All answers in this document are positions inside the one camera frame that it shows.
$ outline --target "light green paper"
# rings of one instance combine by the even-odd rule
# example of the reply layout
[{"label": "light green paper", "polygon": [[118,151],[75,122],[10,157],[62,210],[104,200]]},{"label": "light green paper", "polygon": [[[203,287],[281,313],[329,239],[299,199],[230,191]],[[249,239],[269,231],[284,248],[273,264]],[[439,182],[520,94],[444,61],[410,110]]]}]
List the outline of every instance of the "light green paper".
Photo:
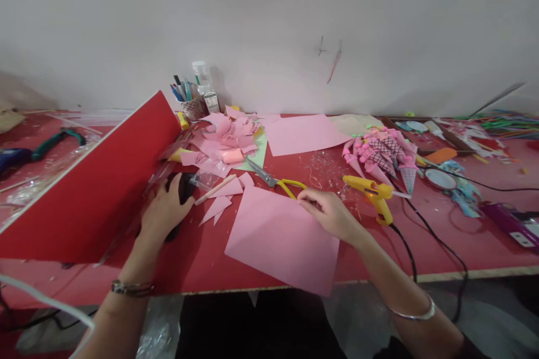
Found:
[{"label": "light green paper", "polygon": [[[258,150],[254,155],[253,154],[249,155],[249,160],[257,164],[258,166],[264,168],[264,160],[266,159],[266,149],[268,148],[268,138],[266,137],[266,132],[258,136],[254,140],[254,143],[258,147]],[[239,167],[235,169],[241,169],[244,171],[254,171],[248,162],[244,162],[242,165],[240,165]]]}]

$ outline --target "hand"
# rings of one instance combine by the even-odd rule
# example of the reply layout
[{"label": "hand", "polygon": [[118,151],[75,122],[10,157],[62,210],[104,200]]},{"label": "hand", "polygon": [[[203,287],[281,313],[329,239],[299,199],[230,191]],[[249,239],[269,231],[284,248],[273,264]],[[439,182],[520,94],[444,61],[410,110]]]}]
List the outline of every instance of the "hand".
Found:
[{"label": "hand", "polygon": [[349,244],[355,245],[368,234],[333,192],[307,188],[298,195],[298,202],[327,232]]},{"label": "hand", "polygon": [[183,205],[180,205],[178,195],[180,179],[181,173],[172,179],[168,192],[165,189],[165,184],[161,184],[157,194],[142,215],[142,229],[139,238],[143,237],[160,246],[170,231],[187,216],[195,200],[190,197]]}]

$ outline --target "white cable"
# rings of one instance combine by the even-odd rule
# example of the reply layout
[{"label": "white cable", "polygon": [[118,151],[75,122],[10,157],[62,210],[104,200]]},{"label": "white cable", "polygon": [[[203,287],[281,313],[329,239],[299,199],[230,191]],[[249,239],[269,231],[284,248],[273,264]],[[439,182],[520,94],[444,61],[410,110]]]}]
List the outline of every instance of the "white cable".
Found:
[{"label": "white cable", "polygon": [[16,287],[17,289],[21,289],[22,291],[34,297],[36,300],[39,300],[41,303],[45,303],[46,305],[56,307],[57,309],[60,309],[68,314],[71,314],[73,317],[80,320],[81,323],[84,323],[88,326],[89,328],[88,335],[86,336],[86,338],[84,338],[84,341],[82,341],[79,344],[77,349],[75,349],[75,352],[71,354],[69,359],[74,359],[80,353],[80,351],[82,351],[84,347],[88,344],[88,342],[90,341],[90,338],[92,337],[95,331],[95,324],[94,324],[94,321],[91,319],[91,317],[89,317],[88,315],[80,311],[79,309],[76,309],[58,300],[45,296],[39,290],[34,289],[29,284],[21,282],[20,280],[13,279],[13,278],[10,278],[9,276],[0,274],[0,282],[12,285]]}]

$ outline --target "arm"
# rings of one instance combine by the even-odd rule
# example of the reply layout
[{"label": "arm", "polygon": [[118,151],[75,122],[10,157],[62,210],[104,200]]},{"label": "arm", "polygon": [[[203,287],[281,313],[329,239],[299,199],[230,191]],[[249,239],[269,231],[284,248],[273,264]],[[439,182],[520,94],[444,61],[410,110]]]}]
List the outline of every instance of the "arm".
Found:
[{"label": "arm", "polygon": [[[151,282],[161,246],[170,230],[183,220],[191,209],[191,197],[180,205],[178,186],[181,174],[176,175],[166,192],[161,186],[142,216],[142,227],[133,250],[120,272],[125,284]],[[95,333],[77,359],[134,358],[146,317],[149,297],[131,297],[109,292],[99,310]]]},{"label": "arm", "polygon": [[[355,247],[388,307],[415,316],[428,311],[430,301],[423,289],[385,253],[337,195],[308,188],[299,194],[298,200],[324,229]],[[426,321],[407,320],[393,313],[391,318],[402,342],[415,358],[455,358],[464,346],[464,335],[438,309]]]}]

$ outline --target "yellow scissors handle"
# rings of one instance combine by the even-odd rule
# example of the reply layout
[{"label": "yellow scissors handle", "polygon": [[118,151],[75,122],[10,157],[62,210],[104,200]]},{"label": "yellow scissors handle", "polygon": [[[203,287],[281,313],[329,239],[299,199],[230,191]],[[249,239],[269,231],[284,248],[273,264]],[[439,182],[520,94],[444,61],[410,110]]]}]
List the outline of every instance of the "yellow scissors handle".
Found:
[{"label": "yellow scissors handle", "polygon": [[277,181],[277,185],[279,185],[286,192],[286,194],[290,196],[292,199],[297,199],[297,198],[294,196],[294,194],[288,189],[288,187],[285,184],[294,185],[302,189],[307,188],[307,186],[303,185],[301,182],[292,181],[291,179],[282,179],[280,181]]}]

